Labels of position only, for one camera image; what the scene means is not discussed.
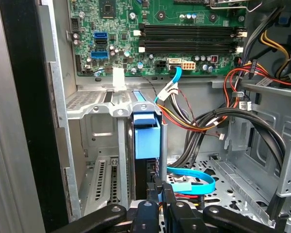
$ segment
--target blue drive bracket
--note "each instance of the blue drive bracket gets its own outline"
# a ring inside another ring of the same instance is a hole
[[[138,102],[146,101],[139,91],[134,91]],[[161,152],[161,126],[154,112],[133,113],[135,133],[135,158],[159,158]]]

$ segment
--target ram slot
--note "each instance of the ram slot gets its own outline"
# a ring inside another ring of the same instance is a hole
[[[140,41],[145,52],[150,53],[207,53],[224,54],[235,52],[234,42],[196,42],[196,41]]]
[[[151,38],[232,38],[243,31],[235,27],[203,27],[139,24],[142,35]]]

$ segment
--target yellow wire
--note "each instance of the yellow wire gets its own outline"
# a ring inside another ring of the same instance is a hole
[[[279,74],[283,71],[283,69],[285,68],[285,66],[289,63],[290,61],[290,57],[289,57],[289,53],[287,52],[287,50],[282,47],[280,44],[278,44],[277,42],[271,40],[270,38],[267,37],[267,30],[265,32],[262,33],[260,40],[263,44],[272,47],[274,49],[277,49],[279,51],[282,51],[285,56],[286,56],[286,61],[285,63],[280,67],[280,69],[278,70],[278,72],[276,73],[276,77],[279,78]]]
[[[174,118],[176,118],[179,122],[181,122],[182,124],[184,124],[185,126],[191,128],[191,129],[194,129],[194,130],[201,130],[201,131],[205,131],[205,130],[209,130],[209,129],[212,129],[215,127],[214,126],[211,126],[211,127],[208,127],[208,128],[205,128],[205,129],[201,129],[201,128],[196,128],[196,127],[193,127],[191,125],[188,125],[187,123],[185,123],[184,121],[182,121],[180,118],[178,118],[175,114],[173,114],[169,109],[163,107],[162,105],[158,104],[158,106],[162,109],[164,109],[166,112],[168,112],[170,115],[172,115]]]
[[[249,63],[247,63],[247,64],[245,64],[245,65],[243,65],[243,66],[248,66],[248,65],[251,65],[252,63],[251,62],[249,62]],[[260,67],[265,73],[267,73],[268,74],[268,72],[267,72],[267,70],[262,66],[262,65],[260,65],[259,63],[257,63],[257,65],[258,65],[258,67]]]
[[[290,61],[290,56],[289,56],[289,53],[287,52],[287,50],[281,46],[280,44],[278,44],[277,42],[271,40],[270,38],[267,37],[267,30],[265,31],[264,33],[264,37],[265,39],[270,42],[270,43],[273,43],[275,46],[277,46],[279,48],[280,51],[282,51],[285,56],[286,56],[286,61],[285,63],[280,67],[280,69],[278,70],[278,72],[276,73],[276,76],[279,78],[279,74],[283,71],[283,69],[286,67],[286,65],[289,63]]]
[[[275,42],[275,41],[271,40],[270,38],[268,38],[268,36],[267,36],[267,30],[265,30],[265,32],[264,32],[264,38],[268,42],[270,42],[270,43],[274,44],[275,46],[277,46],[278,48],[280,48],[280,51],[282,51],[285,54],[286,58],[287,59],[290,59],[289,53],[287,52],[287,50],[283,46],[281,46],[277,42]]]

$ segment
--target motherboard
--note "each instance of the motherboard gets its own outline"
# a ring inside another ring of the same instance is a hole
[[[213,10],[212,0],[68,1],[80,77],[111,76],[113,67],[129,77],[172,75],[177,66],[188,77],[224,75],[240,62],[245,9]]]

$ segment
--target green circuit board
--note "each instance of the green circuit board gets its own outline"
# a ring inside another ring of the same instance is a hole
[[[140,29],[140,23],[160,26],[207,26],[207,27],[243,27],[245,10],[211,10],[207,4],[175,4],[173,0],[68,0],[73,33],[75,67],[79,76],[111,76],[112,67],[122,67],[126,76],[171,75],[173,70],[163,65],[157,69],[157,63],[167,58],[180,58],[182,61],[194,61],[194,70],[184,70],[184,75],[209,75],[203,65],[213,67],[211,74],[224,75],[234,67],[235,52],[212,54],[208,52],[140,52],[140,37],[134,31]],[[187,19],[187,14],[194,18]],[[103,45],[97,44],[94,33],[107,33]],[[216,43],[216,36],[211,34],[201,41]],[[93,51],[103,52],[102,59],[92,57]],[[217,56],[215,64],[206,58]]]

